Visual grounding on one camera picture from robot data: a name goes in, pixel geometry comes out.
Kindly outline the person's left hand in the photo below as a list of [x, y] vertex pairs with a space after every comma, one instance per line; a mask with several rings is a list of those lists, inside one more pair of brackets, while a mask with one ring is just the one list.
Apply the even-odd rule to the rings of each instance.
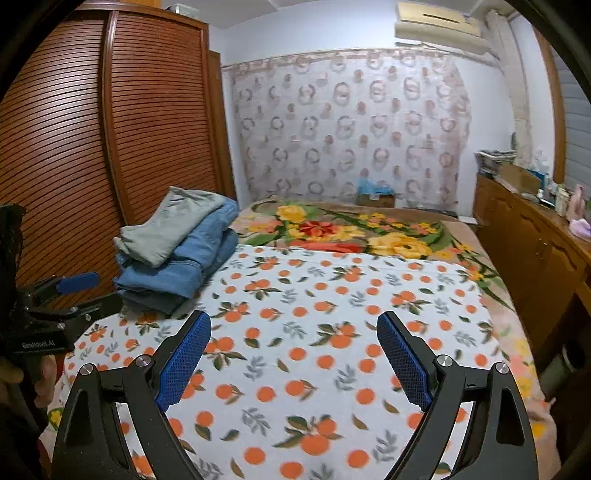
[[[24, 380], [24, 373], [21, 369], [13, 366], [8, 360], [1, 360], [1, 403], [12, 406], [14, 396], [11, 388], [18, 386]], [[38, 380], [34, 384], [36, 397], [34, 404], [36, 408], [45, 408], [53, 400], [55, 382], [57, 378], [57, 363], [53, 355], [43, 356], [38, 367]]]

